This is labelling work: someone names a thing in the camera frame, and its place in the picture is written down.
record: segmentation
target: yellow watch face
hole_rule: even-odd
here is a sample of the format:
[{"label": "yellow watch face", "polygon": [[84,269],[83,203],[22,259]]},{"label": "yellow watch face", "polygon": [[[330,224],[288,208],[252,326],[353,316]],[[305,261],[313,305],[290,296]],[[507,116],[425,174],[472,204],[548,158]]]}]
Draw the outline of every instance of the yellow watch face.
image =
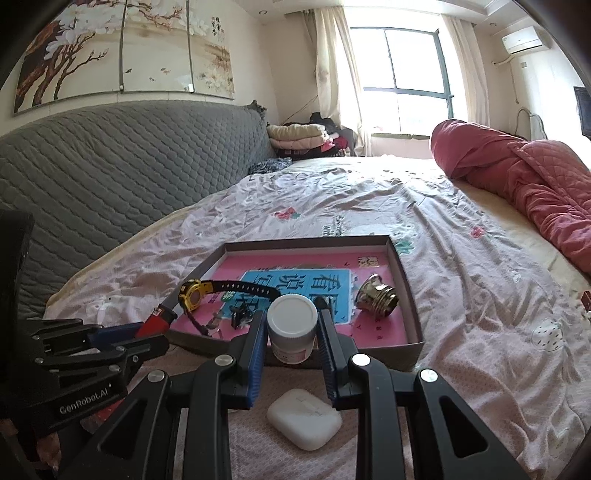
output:
[{"label": "yellow watch face", "polygon": [[190,312],[196,310],[204,295],[213,292],[210,281],[189,280],[186,281],[178,292],[178,301]]}]

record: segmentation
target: wall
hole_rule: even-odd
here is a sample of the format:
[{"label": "wall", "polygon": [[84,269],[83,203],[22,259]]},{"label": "wall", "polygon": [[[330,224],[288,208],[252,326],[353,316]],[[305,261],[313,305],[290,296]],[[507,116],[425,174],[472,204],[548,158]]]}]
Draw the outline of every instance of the wall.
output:
[{"label": "wall", "polygon": [[372,155],[396,155],[402,158],[433,158],[429,140],[405,140],[402,138],[372,137]]},{"label": "wall", "polygon": [[0,89],[0,135],[4,135],[10,130],[33,120],[73,108],[148,99],[207,100],[210,102],[232,103],[234,105],[246,105],[256,99],[258,103],[268,109],[267,120],[273,123],[278,122],[277,103],[275,101],[271,67],[264,44],[263,26],[232,0],[220,0],[220,6],[222,5],[227,25],[228,47],[232,59],[234,100],[183,92],[101,93],[60,100],[13,116],[14,94],[22,63],[22,61],[19,61],[2,89]]},{"label": "wall", "polygon": [[[499,35],[535,25],[527,18]],[[591,166],[591,140],[581,132],[574,87],[583,82],[558,45],[550,39],[551,49],[519,56],[511,61],[520,106],[537,113],[544,121],[548,138],[560,140]],[[521,123],[527,119],[522,113]]]},{"label": "wall", "polygon": [[512,120],[517,117],[519,105],[515,103],[515,93],[511,83],[511,71],[508,65],[497,67],[493,62],[505,60],[509,54],[502,41],[496,36],[489,36],[478,28],[475,29],[476,40],[484,63],[486,85],[488,87],[489,107],[491,111],[491,127],[510,132],[515,125]]},{"label": "wall", "polygon": [[316,54],[301,16],[286,15],[264,27],[277,98],[279,122],[307,122],[320,110],[316,89]]},{"label": "wall", "polygon": [[[521,54],[501,67],[492,65],[493,61],[508,57],[502,37],[532,25],[540,28],[533,19],[525,17],[492,36],[476,29],[489,88],[491,126],[515,133],[517,112],[525,107],[542,117],[549,139],[563,141],[591,165],[591,140],[581,133],[573,89],[583,86],[583,82],[556,42],[547,35],[551,49]],[[518,133],[529,138],[529,130],[528,116],[522,113]]]}]

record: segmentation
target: floral wall painting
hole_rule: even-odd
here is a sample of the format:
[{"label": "floral wall painting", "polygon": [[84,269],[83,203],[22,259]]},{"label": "floral wall painting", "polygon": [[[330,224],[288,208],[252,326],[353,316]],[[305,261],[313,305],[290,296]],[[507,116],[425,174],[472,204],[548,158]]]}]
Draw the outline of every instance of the floral wall painting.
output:
[{"label": "floral wall painting", "polygon": [[25,52],[14,112],[77,95],[119,90],[125,0],[76,0]]},{"label": "floral wall painting", "polygon": [[215,0],[190,0],[189,42],[196,93],[234,98],[230,51]]},{"label": "floral wall painting", "polygon": [[14,113],[119,91],[232,99],[223,10],[218,0],[72,0],[27,48]]},{"label": "floral wall painting", "polygon": [[128,0],[122,50],[126,92],[192,92],[186,0]]}]

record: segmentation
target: curtain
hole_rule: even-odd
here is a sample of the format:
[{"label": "curtain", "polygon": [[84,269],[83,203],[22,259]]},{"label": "curtain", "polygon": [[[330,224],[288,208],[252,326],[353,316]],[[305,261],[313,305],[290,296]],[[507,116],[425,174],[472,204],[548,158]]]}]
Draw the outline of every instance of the curtain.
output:
[{"label": "curtain", "polygon": [[316,85],[320,114],[357,132],[357,155],[371,156],[363,124],[363,87],[343,7],[316,8]]},{"label": "curtain", "polygon": [[441,17],[452,38],[460,62],[466,92],[468,121],[490,126],[491,113],[488,102],[488,87],[486,86],[484,63],[476,41],[474,27],[470,22],[459,18],[448,15],[442,15]]},{"label": "curtain", "polygon": [[308,32],[308,36],[310,37],[310,41],[314,46],[314,54],[316,54],[316,44],[318,42],[316,34],[316,17],[314,16],[314,11],[304,10],[301,15],[304,21],[304,26],[306,27],[306,31]]}]

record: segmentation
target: red fabric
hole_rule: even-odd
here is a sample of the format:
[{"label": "red fabric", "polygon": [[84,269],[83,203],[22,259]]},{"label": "red fabric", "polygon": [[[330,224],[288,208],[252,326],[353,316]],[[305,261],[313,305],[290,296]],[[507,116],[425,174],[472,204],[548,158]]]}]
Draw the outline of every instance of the red fabric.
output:
[{"label": "red fabric", "polygon": [[333,139],[333,143],[335,144],[335,147],[339,147],[339,150],[344,150],[349,146],[349,142],[347,142],[345,137],[337,137]]},{"label": "red fabric", "polygon": [[446,120],[431,135],[431,152],[448,177],[509,201],[546,240],[591,273],[591,173],[570,147]]},{"label": "red fabric", "polygon": [[324,142],[321,146],[320,146],[320,151],[322,153],[329,151],[331,148],[333,148],[335,146],[335,144],[333,143],[332,140],[327,140],[326,142]]}]

